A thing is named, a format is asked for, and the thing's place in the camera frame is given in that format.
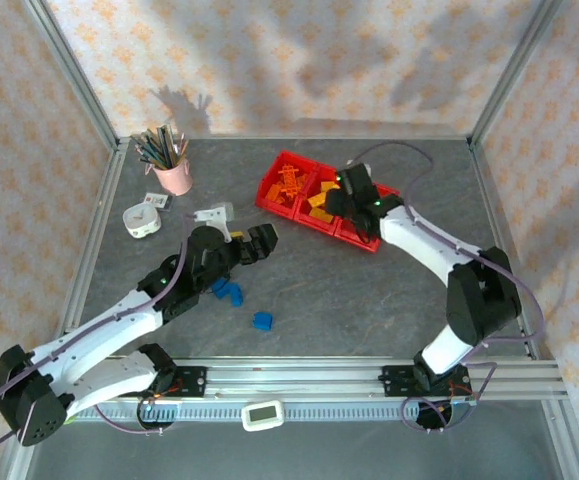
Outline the orange lattice lego piece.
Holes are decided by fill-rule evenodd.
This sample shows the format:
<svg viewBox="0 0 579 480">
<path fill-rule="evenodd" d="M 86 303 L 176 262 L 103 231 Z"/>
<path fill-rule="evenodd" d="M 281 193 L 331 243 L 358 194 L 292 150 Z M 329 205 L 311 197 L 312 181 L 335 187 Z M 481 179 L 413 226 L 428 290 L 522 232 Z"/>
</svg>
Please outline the orange lattice lego piece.
<svg viewBox="0 0 579 480">
<path fill-rule="evenodd" d="M 281 176 L 280 192 L 287 198 L 294 198 L 300 192 L 303 184 L 300 170 L 291 164 L 284 164 L 278 173 Z"/>
</svg>

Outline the red three-compartment bin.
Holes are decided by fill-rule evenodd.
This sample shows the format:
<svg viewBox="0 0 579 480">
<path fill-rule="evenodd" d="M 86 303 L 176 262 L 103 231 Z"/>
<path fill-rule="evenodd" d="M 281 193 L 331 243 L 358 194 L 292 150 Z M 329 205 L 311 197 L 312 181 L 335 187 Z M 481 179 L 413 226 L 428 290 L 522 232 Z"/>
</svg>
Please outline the red three-compartment bin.
<svg viewBox="0 0 579 480">
<path fill-rule="evenodd" d="M 291 164 L 300 170 L 303 184 L 300 192 L 294 198 L 288 198 L 285 204 L 280 205 L 269 202 L 265 199 L 265 195 L 272 184 L 280 183 L 281 176 L 278 171 L 284 164 Z M 290 151 L 283 151 L 276 157 L 262 177 L 256 193 L 255 204 L 259 208 L 279 217 L 374 253 L 381 243 L 380 238 L 365 244 L 360 241 L 349 221 L 334 216 L 332 223 L 327 224 L 309 216 L 312 207 L 309 205 L 307 198 L 320 193 L 321 182 L 335 181 L 337 183 L 336 172 L 339 170 L 343 169 L 337 169 L 333 166 L 319 163 Z M 399 193 L 393 188 L 380 184 L 376 185 L 381 196 Z"/>
</svg>

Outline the pink metal cup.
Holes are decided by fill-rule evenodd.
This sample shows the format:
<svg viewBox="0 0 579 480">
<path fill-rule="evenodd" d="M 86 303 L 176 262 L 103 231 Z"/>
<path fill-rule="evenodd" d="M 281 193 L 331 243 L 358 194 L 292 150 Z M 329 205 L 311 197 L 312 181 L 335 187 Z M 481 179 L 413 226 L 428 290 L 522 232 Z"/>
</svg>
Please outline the pink metal cup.
<svg viewBox="0 0 579 480">
<path fill-rule="evenodd" d="M 193 186 L 190 163 L 185 156 L 171 169 L 152 166 L 151 170 L 155 173 L 161 187 L 170 195 L 185 195 Z"/>
</svg>

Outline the colored pencils bundle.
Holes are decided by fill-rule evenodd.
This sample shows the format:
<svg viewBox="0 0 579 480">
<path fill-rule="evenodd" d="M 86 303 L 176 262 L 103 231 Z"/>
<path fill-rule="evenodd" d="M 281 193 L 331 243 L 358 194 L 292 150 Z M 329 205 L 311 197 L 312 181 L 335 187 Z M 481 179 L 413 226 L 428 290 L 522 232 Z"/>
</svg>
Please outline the colored pencils bundle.
<svg viewBox="0 0 579 480">
<path fill-rule="evenodd" d="M 175 139 L 169 124 L 155 130 L 147 129 L 132 135 L 130 139 L 135 143 L 139 160 L 147 165 L 146 172 L 172 170 L 186 159 L 189 140 L 184 133 Z"/>
</svg>

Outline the white digital timer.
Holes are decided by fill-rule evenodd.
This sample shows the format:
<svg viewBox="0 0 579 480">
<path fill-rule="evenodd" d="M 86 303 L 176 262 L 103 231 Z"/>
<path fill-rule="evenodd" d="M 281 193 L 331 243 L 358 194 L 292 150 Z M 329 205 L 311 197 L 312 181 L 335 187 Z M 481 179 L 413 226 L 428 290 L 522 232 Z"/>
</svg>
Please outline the white digital timer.
<svg viewBox="0 0 579 480">
<path fill-rule="evenodd" d="M 241 410 L 241 421 L 247 432 L 280 427 L 285 423 L 284 404 L 280 400 L 269 400 L 246 405 Z"/>
</svg>

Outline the aluminium side rail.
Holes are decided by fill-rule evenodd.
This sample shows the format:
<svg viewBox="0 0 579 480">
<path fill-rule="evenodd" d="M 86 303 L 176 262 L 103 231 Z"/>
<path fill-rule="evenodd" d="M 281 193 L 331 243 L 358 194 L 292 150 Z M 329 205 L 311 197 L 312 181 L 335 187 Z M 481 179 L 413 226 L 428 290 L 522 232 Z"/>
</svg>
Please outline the aluminium side rail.
<svg viewBox="0 0 579 480">
<path fill-rule="evenodd" d="M 512 238 L 507 212 L 503 206 L 501 190 L 495 183 L 493 170 L 487 161 L 484 147 L 472 137 L 468 137 L 467 142 L 495 243 L 500 249 L 505 251 L 509 259 L 511 272 L 520 280 L 521 268 L 517 249 Z M 531 338 L 538 328 L 534 303 L 526 288 L 520 285 L 517 285 L 516 288 L 522 305 L 522 313 L 516 320 L 519 335 L 523 340 L 527 356 L 531 360 L 538 360 L 541 358 L 540 340 Z"/>
<path fill-rule="evenodd" d="M 94 209 L 88 223 L 83 248 L 60 313 L 57 337 L 72 331 L 80 324 L 129 143 L 129 137 L 121 138 L 109 155 L 108 164 L 94 201 Z"/>
</svg>

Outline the aluminium front rail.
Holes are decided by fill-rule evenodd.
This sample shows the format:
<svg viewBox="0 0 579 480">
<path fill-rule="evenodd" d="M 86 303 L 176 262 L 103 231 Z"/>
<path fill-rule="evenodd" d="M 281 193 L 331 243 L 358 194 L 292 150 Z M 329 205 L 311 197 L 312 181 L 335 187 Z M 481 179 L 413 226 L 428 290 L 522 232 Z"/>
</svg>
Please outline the aluminium front rail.
<svg viewBox="0 0 579 480">
<path fill-rule="evenodd" d="M 483 389 L 484 401 L 566 400 L 568 392 L 557 363 L 521 357 L 494 357 L 497 369 L 490 380 L 489 360 L 468 369 L 474 391 Z M 387 365 L 409 365 L 409 360 L 365 357 L 208 357 L 178 358 L 180 366 L 207 369 L 206 401 L 261 402 L 378 402 L 384 398 L 378 380 Z"/>
</svg>

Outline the aluminium frame post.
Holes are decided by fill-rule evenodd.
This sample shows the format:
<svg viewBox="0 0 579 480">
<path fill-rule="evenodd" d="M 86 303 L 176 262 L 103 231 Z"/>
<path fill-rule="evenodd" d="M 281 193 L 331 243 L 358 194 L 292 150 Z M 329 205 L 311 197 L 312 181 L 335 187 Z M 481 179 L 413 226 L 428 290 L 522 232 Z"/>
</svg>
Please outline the aluminium frame post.
<svg viewBox="0 0 579 480">
<path fill-rule="evenodd" d="M 471 151 L 474 151 L 483 142 L 487 131 L 501 110 L 516 81 L 523 73 L 541 38 L 552 24 L 563 2 L 564 0 L 540 0 L 538 3 L 538 7 L 532 15 L 528 26 L 522 30 L 522 36 L 495 84 L 471 134 L 466 137 Z"/>
<path fill-rule="evenodd" d="M 21 0 L 94 129 L 110 150 L 119 137 L 47 0 Z"/>
</svg>

